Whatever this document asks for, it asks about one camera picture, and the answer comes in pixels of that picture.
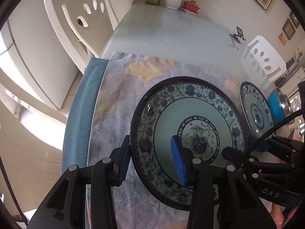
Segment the right hand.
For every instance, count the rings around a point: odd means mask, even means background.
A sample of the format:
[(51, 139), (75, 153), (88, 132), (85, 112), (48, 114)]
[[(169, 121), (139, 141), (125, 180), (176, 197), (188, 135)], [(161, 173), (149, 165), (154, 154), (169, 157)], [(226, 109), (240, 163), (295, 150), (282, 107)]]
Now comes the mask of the right hand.
[(270, 215), (271, 215), (272, 219), (274, 220), (274, 222), (277, 226), (277, 229), (281, 229), (283, 227), (283, 223), (285, 221), (281, 206), (279, 206), (275, 203), (272, 203)]

